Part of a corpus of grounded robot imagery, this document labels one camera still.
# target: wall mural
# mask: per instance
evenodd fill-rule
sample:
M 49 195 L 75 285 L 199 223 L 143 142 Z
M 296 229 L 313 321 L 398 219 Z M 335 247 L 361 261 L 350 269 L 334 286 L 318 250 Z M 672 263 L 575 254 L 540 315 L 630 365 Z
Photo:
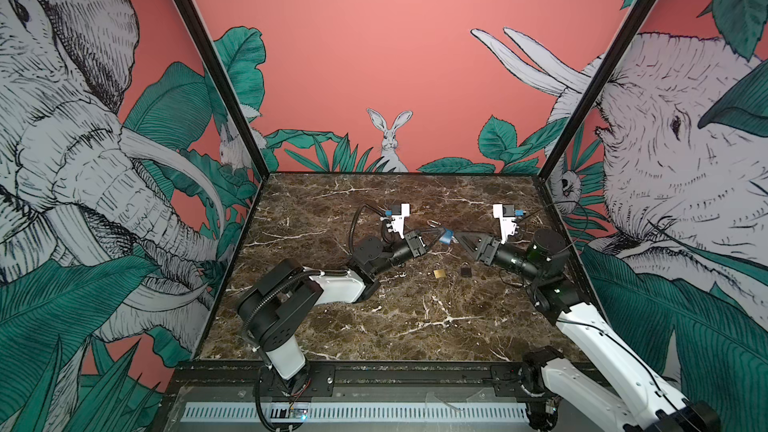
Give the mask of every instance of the wall mural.
M 639 34 L 549 183 L 616 331 L 738 432 L 768 430 L 767 1 L 712 0 L 722 37 Z M 504 32 L 541 70 L 473 33 L 569 116 L 600 57 Z
M 212 20 L 208 16 L 206 5 L 200 5 L 203 10 L 204 19 L 211 26 L 212 23 L 217 23 L 220 18 Z M 242 24 L 239 22 L 242 20 L 242 14 L 238 14 L 236 17 L 231 17 L 235 20 L 236 24 Z M 238 96 L 241 96 L 240 88 L 242 86 L 251 86 L 252 84 L 242 84 L 242 80 L 249 82 L 256 80 L 258 77 L 260 82 L 259 90 L 264 91 L 264 79 L 261 72 L 256 69 L 255 66 L 260 66 L 266 62 L 266 53 L 264 43 L 261 40 L 261 34 L 253 28 L 236 27 L 235 29 L 251 30 L 253 36 L 251 37 L 253 49 L 249 51 L 237 51 L 240 55 L 251 54 L 247 74 L 243 70 L 229 70 L 230 80 L 232 81 L 235 91 Z M 546 49 L 543 49 L 534 41 L 527 38 L 525 35 L 513 31 L 505 30 L 507 34 L 517 34 L 518 37 L 522 37 L 525 40 L 525 46 L 528 48 L 525 52 L 528 53 L 532 60 L 535 62 L 541 58 L 534 48 L 539 48 L 545 53 L 548 53 Z M 479 39 L 488 48 L 491 48 L 494 52 L 498 50 L 500 46 L 495 39 L 482 30 L 471 30 L 471 33 Z M 226 63 L 230 52 L 224 50 L 224 46 L 220 45 L 221 42 L 226 40 L 226 35 L 230 32 L 226 32 L 220 38 L 216 40 L 219 47 L 219 52 L 222 54 L 222 58 Z M 570 67 L 565 66 L 561 62 L 555 64 L 555 70 L 547 70 L 542 73 L 533 67 L 528 66 L 525 62 L 520 61 L 521 66 L 527 67 L 531 74 L 539 74 L 545 76 L 545 80 L 540 84 L 540 90 L 543 90 L 552 96 L 559 97 L 559 104 L 556 107 L 557 113 L 550 115 L 548 120 L 538 130 L 534 130 L 533 133 L 529 133 L 528 136 L 520 137 L 518 140 L 518 134 L 515 127 L 515 120 L 511 120 L 509 117 L 500 116 L 499 114 L 488 114 L 487 122 L 484 127 L 476 131 L 476 150 L 479 150 L 483 157 L 489 162 L 471 160 L 461 156 L 446 156 L 437 160 L 430 161 L 428 163 L 422 162 L 423 165 L 418 167 L 408 168 L 402 160 L 402 154 L 399 155 L 401 149 L 401 141 L 398 140 L 389 141 L 387 134 L 390 132 L 392 136 L 395 135 L 394 130 L 384 130 L 380 127 L 378 119 L 371 115 L 371 120 L 374 126 L 384 132 L 384 140 L 379 143 L 355 143 L 354 131 L 344 130 L 308 130 L 308 129 L 278 129 L 278 130 L 264 130 L 260 126 L 258 120 L 261 115 L 261 103 L 264 99 L 264 95 L 254 97 L 253 101 L 243 100 L 242 102 L 246 118 L 249 120 L 252 126 L 252 133 L 256 144 L 262 151 L 262 155 L 271 171 L 314 171 L 314 172 L 441 172 L 441 173 L 503 173 L 503 174 L 535 174 L 543 164 L 542 159 L 552 150 L 554 142 L 556 142 L 560 133 L 562 132 L 565 123 L 569 117 L 570 110 L 578 101 L 580 93 L 584 90 L 589 83 L 589 73 L 594 71 L 599 62 L 589 64 L 588 68 L 583 72 L 577 72 Z M 532 85 L 536 84 L 538 77 L 532 79 Z M 368 113 L 371 111 L 382 111 L 379 109 L 379 105 L 374 102 L 368 102 Z M 340 111 L 339 113 L 347 115 L 362 114 L 363 107 L 357 112 L 351 110 Z M 384 116 L 395 117 L 396 111 L 382 111 L 379 114 L 381 120 L 385 122 Z M 419 110 L 414 109 L 411 111 L 410 117 L 418 117 Z M 396 124 L 393 129 L 396 129 L 402 124 Z M 237 164 L 236 160 L 239 157 L 247 157 L 244 149 L 236 149 L 235 146 L 228 147 L 226 144 L 231 139 L 237 138 L 237 132 L 234 130 L 234 124 L 219 124 L 221 141 L 222 141 L 222 160 L 224 163 Z
M 195 148 L 231 121 L 207 74 L 171 63 L 120 123 L 144 39 L 130 0 L 0 3 L 3 432 L 144 430 L 162 394 L 121 342 L 190 357 L 257 193 L 250 158 Z M 199 230 L 179 193 L 200 198 Z

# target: elephant trunk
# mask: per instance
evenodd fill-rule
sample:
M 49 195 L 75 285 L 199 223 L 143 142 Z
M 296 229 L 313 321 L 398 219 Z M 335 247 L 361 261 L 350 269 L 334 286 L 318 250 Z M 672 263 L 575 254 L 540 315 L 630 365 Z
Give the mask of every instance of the elephant trunk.
M 19 196 L 37 210 L 76 204 L 171 254 L 195 261 L 215 258 L 217 242 L 183 224 L 141 180 L 120 148 L 120 123 L 101 104 L 61 104 L 25 131 L 19 151 Z M 192 166 L 175 155 L 168 162 Z M 213 188 L 210 181 L 206 188 Z M 220 203 L 218 196 L 214 201 Z

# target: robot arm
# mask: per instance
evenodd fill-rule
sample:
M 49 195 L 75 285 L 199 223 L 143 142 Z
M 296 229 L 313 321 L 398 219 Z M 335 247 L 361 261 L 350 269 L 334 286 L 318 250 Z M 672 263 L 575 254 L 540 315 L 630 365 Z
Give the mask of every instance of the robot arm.
M 557 350 L 544 348 L 524 356 L 521 382 L 531 396 L 549 390 L 606 432 L 720 430 L 709 406 L 692 404 L 656 374 L 563 275 L 569 252 L 561 235 L 540 229 L 526 250 L 483 232 L 456 232 L 456 239 L 475 261 L 530 281 L 526 292 L 536 310 L 576 343 L 619 395 L 580 374 Z M 542 403 L 531 403 L 528 415 L 537 430 L 550 430 L 556 423 L 556 408 L 546 410 Z
M 384 216 L 390 232 L 402 233 L 408 209 L 408 204 L 401 204 L 394 214 Z M 285 259 L 240 296 L 236 305 L 243 319 L 240 336 L 278 372 L 285 391 L 293 393 L 306 381 L 306 360 L 294 333 L 310 310 L 331 302 L 367 300 L 379 288 L 378 274 L 427 250 L 420 231 L 411 231 L 389 244 L 373 236 L 364 238 L 355 245 L 342 271 L 314 270 Z M 282 302 L 280 293 L 287 300 Z

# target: pink wall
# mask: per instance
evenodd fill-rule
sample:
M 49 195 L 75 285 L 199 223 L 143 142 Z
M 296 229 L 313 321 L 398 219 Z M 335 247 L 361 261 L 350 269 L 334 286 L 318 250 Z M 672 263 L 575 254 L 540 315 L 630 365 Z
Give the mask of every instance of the pink wall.
M 478 134 L 491 115 L 525 138 L 545 124 L 554 98 L 510 76 L 469 31 L 502 38 L 507 26 L 581 69 L 605 52 L 623 0 L 196 0 L 213 38 L 259 29 L 266 46 L 263 117 L 254 127 L 350 133 L 361 149 L 403 110 L 398 154 L 408 170 L 445 156 L 486 161 Z M 509 39 L 505 43 L 514 47 Z M 281 170 L 302 169 L 281 150 Z

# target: marble table surface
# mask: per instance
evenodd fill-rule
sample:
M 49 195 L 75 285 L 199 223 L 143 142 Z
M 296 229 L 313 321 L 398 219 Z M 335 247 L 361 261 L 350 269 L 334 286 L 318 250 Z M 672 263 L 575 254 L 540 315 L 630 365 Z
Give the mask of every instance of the marble table surface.
M 237 296 L 284 258 L 341 268 L 352 215 L 364 202 L 410 203 L 411 228 L 426 228 L 432 219 L 453 230 L 495 235 L 492 204 L 529 213 L 542 207 L 528 177 L 272 175 L 198 358 L 258 358 L 238 335 Z M 525 247 L 537 228 L 551 226 L 549 220 L 543 212 L 527 220 L 514 237 L 518 246 Z M 378 216 L 360 217 L 356 239 L 366 235 L 379 235 Z M 296 332 L 299 345 L 310 360 L 516 361 L 545 345 L 570 360 L 586 360 L 533 309 L 523 290 L 502 282 L 500 269 L 473 263 L 472 277 L 462 277 L 466 260 L 459 244 L 438 243 L 428 255 L 381 274 L 381 287 L 368 301 L 315 307 Z M 440 268 L 445 278 L 435 277 Z M 501 274 L 505 282 L 518 283 Z

